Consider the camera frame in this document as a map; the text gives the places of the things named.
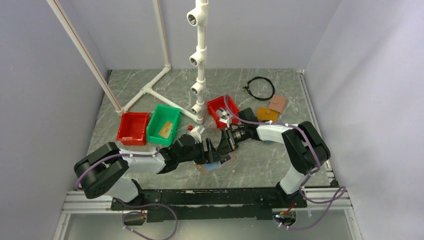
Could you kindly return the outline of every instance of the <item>black cable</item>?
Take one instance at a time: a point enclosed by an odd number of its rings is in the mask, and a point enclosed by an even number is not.
[[[254,95],[252,94],[251,89],[249,88],[249,84],[250,84],[253,80],[256,80],[256,79],[263,79],[263,80],[267,81],[269,84],[271,84],[271,87],[272,87],[272,94],[271,94],[271,96],[270,96],[270,97],[263,97],[263,98],[262,98],[262,97],[254,96]],[[273,85],[273,83],[271,82],[271,80],[269,80],[268,78],[263,77],[263,76],[255,76],[254,78],[250,79],[250,80],[246,83],[246,86],[244,86],[244,87],[243,87],[243,91],[244,91],[244,90],[247,90],[247,93],[248,93],[250,96],[254,97],[255,99],[257,99],[257,100],[259,100],[259,101],[266,101],[266,100],[270,100],[270,99],[274,96],[274,94],[276,93],[276,88],[274,87],[274,85]]]

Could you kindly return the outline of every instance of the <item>pvc pipe joint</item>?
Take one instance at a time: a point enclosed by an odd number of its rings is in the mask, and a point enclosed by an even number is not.
[[[198,94],[202,93],[203,88],[204,88],[203,85],[204,84],[202,84],[200,82],[196,82],[195,84],[193,84],[193,86],[191,86],[190,89],[194,94],[198,95]]]
[[[195,105],[193,105],[191,107],[191,112],[193,114],[198,114],[198,113],[201,113],[202,112],[202,109],[203,109],[203,104],[202,105],[199,105],[199,104],[196,103]]]
[[[196,0],[196,7],[187,13],[187,21],[193,26],[204,27],[208,24],[208,5],[209,1]]]
[[[199,46],[196,46],[196,52],[189,58],[191,65],[198,67],[201,63],[206,64],[206,50],[207,47],[201,49]]]

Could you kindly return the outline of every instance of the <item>white pvc pipe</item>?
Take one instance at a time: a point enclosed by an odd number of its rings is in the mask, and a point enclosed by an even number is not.
[[[165,59],[165,66],[170,66],[171,64],[168,56],[167,40],[165,38],[165,30],[164,24],[162,22],[162,13],[161,6],[159,5],[159,0],[153,0],[153,8],[154,13],[156,15],[157,29],[159,30],[159,38],[160,43],[162,45],[163,59]]]
[[[151,89],[153,87],[153,85],[155,85],[157,82],[159,82],[159,80],[165,75],[167,74],[169,71],[171,70],[171,65],[165,66],[162,71],[159,72],[159,74],[157,74],[150,82],[148,82],[146,85],[144,85],[143,88],[140,89],[140,91],[137,93],[137,95],[135,95],[124,107],[124,111],[128,112],[128,110],[130,110],[130,108],[132,108],[134,106],[134,104],[136,104],[136,102],[138,100],[140,100],[145,94],[147,94],[148,92],[146,91],[146,89]]]
[[[196,116],[196,115],[194,115],[193,113],[191,113],[191,112],[187,111],[185,108],[182,108],[182,107],[181,107],[181,106],[179,106],[178,104],[176,104],[176,103],[174,103],[173,101],[169,100],[168,98],[166,98],[166,97],[164,97],[164,96],[160,95],[159,93],[155,92],[155,91],[154,91],[153,89],[151,89],[151,88],[146,88],[145,90],[146,90],[146,92],[148,92],[149,94],[151,94],[153,97],[155,97],[155,98],[157,98],[157,99],[161,100],[162,102],[164,102],[164,103],[168,104],[169,106],[180,109],[182,114],[184,114],[184,115],[186,115],[187,117],[189,117],[189,118],[193,119],[193,121],[195,121],[196,123],[201,124],[201,122],[197,122],[197,116]]]
[[[89,51],[86,49],[86,46],[84,45],[83,41],[81,41],[80,37],[77,34],[77,31],[75,31],[74,26],[72,26],[71,21],[69,21],[67,15],[65,14],[61,5],[57,2],[57,0],[47,0],[47,3],[48,3],[48,5],[50,5],[51,9],[53,10],[57,19],[62,24],[66,33],[69,35],[69,37],[72,40],[75,47],[78,49],[79,54],[81,54],[85,63],[88,65],[91,72],[94,74],[94,77],[96,78],[96,80],[100,84],[104,93],[109,98],[109,100],[112,102],[112,105],[115,108],[116,112],[119,115],[122,115],[122,113],[124,112],[124,109],[118,103],[117,99],[115,98],[114,94],[112,93],[111,89],[109,88],[108,83],[106,82],[105,78],[102,76],[102,74],[100,74],[99,68],[96,66],[94,60],[92,59],[92,57],[89,54]]]
[[[196,8],[201,8],[202,14],[204,16],[204,24],[199,24],[197,26],[197,47],[196,51],[201,52],[203,56],[203,61],[197,66],[197,79],[196,82],[202,85],[202,91],[197,94],[196,105],[198,105],[200,111],[196,112],[197,121],[203,122],[203,110],[205,108],[205,91],[206,91],[206,78],[205,78],[205,69],[207,61],[207,51],[206,51],[206,25],[208,23],[208,7],[207,0],[196,0]]]

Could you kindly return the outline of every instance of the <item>yellow card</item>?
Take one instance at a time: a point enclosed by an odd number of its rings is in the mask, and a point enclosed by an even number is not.
[[[170,121],[167,121],[165,125],[163,125],[162,129],[159,131],[159,136],[162,138],[168,139],[171,134],[173,123]]]

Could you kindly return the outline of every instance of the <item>vertical pvc pipe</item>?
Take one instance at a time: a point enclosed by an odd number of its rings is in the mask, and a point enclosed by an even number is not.
[[[71,21],[69,21],[67,15],[65,14],[61,5],[57,2],[57,0],[47,0],[47,3],[50,5],[51,9],[53,10],[57,19],[62,24],[66,33],[69,35],[69,37],[72,40],[75,47],[78,49],[79,54],[81,54],[85,63],[90,68],[91,72],[93,73],[96,80],[100,84],[104,93],[109,98],[109,100],[112,102],[112,105],[115,108],[116,112],[119,115],[122,115],[124,113],[124,109],[118,103],[117,99],[115,98],[114,94],[112,93],[111,89],[109,88],[109,85],[106,82],[105,78],[100,74],[99,68],[96,66],[94,60],[92,59],[89,52],[87,51],[86,46],[84,45],[83,41],[81,41],[80,37],[77,34],[77,31],[75,31],[74,26],[72,26]]]
[[[196,0],[196,8],[201,7],[202,5],[207,4],[207,0]],[[203,8],[203,11],[208,11],[208,7]],[[206,19],[205,22],[208,22],[208,13],[205,13]],[[206,70],[206,59],[207,59],[207,51],[206,51],[206,25],[202,24],[197,26],[197,49],[203,52],[204,60],[200,62],[197,66],[197,79],[196,81],[203,86],[202,91],[200,91],[197,95],[196,104],[201,107],[201,110],[196,113],[197,119],[203,121],[203,110],[205,108],[205,91],[206,91],[206,78],[205,78],[205,70]]]
[[[164,24],[162,22],[162,13],[161,13],[161,6],[159,5],[159,0],[153,0],[153,8],[154,8],[154,14],[156,15],[156,23],[157,23],[157,29],[159,30],[159,37],[160,37],[160,43],[162,45],[162,53],[163,53],[163,59],[165,60],[165,67],[170,66],[170,58],[168,56],[168,46],[167,46],[167,40],[165,38],[165,29]]]

